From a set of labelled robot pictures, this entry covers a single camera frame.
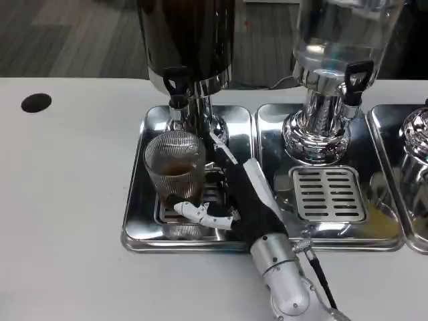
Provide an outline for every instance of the drip tray grate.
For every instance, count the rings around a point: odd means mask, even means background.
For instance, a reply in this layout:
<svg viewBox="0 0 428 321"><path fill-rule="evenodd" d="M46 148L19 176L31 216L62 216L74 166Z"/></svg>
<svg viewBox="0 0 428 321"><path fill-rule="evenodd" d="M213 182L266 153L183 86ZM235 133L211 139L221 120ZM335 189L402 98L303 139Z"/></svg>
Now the drip tray grate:
<svg viewBox="0 0 428 321"><path fill-rule="evenodd" d="M293 167L290 177L300 218L313 222L366 219L358 175L352 167Z"/></svg>

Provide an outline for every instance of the stainless steel tray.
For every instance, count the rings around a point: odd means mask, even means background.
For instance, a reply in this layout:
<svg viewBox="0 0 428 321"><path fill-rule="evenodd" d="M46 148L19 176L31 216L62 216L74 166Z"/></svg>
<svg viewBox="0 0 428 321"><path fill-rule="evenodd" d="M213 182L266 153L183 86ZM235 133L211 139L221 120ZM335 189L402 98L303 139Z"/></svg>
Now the stainless steel tray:
<svg viewBox="0 0 428 321"><path fill-rule="evenodd" d="M425 105L379 105L367 114L367 123L389 189L397 204L406 244L419 253L428 254L428 213L426 209L411 211L406 205L400 188L402 171L399 166L404 153L404 140L399 137L400 128L408 115L422 107Z"/></svg>
<svg viewBox="0 0 428 321"><path fill-rule="evenodd" d="M240 106L213 106L213 113L221 117L228 129L228 146L239 162L254 156L255 138L251 114ZM140 129L140 139L134 162L132 180L122 226L121 240L131 251L243 251L245 245L230 232L217 229L198 229L194 223L165 219L165 213L142 160L142 151L156 135L170 124L169 107L150 109ZM185 230L197 239L176 238Z"/></svg>
<svg viewBox="0 0 428 321"><path fill-rule="evenodd" d="M299 217L295 206L296 192L288 175L291 168L302 164L285 152L282 125L288 115L301 108L301 104L267 104L260 107L255 115L257 155L276 194L290 239L300 240L309 232L315 248L323 250L399 249L403 244L401 228L362 113L351 122L348 151L336 165L345 165L357 171L362 199L368 209L365 219L340 222L310 221Z"/></svg>

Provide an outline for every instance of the robotic arm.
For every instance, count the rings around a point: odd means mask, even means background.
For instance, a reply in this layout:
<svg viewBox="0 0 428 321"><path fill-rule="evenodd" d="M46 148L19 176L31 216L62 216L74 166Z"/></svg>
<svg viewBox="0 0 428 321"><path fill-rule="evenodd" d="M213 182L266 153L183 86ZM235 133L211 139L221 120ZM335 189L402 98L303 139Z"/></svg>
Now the robotic arm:
<svg viewBox="0 0 428 321"><path fill-rule="evenodd" d="M270 289L272 310L279 321L350 321L336 310L309 239L292 247L286 227L280 219L280 209L259 163L251 158L239 164L214 134L210 134L210 139L216 163L223 169L239 215L235 211L228 214L213 203L196 207L176 195L170 195L167 202L174 206L177 213L191 221L232 230L246 242L258 272ZM304 276L296 255L300 252L304 252L316 272L318 270L331 308L324 305L312 282Z"/></svg>

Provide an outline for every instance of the floor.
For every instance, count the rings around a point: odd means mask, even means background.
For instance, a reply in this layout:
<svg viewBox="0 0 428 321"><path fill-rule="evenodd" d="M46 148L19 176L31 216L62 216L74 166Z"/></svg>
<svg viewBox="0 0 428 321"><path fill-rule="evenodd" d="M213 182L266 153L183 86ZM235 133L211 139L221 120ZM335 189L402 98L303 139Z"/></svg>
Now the floor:
<svg viewBox="0 0 428 321"><path fill-rule="evenodd" d="M235 86L291 75L298 5L236 0ZM147 79L135 0L1 0L0 76Z"/></svg>

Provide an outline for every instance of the glass cup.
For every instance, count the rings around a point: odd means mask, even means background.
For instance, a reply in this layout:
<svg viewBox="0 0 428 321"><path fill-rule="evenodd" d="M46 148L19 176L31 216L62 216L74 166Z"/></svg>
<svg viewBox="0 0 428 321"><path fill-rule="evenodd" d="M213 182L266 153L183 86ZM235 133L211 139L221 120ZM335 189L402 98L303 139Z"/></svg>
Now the glass cup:
<svg viewBox="0 0 428 321"><path fill-rule="evenodd" d="M144 150L144 164L161 203L175 194L194 205L201 202L205 182L205 147L197 136L182 130L152 139Z"/></svg>

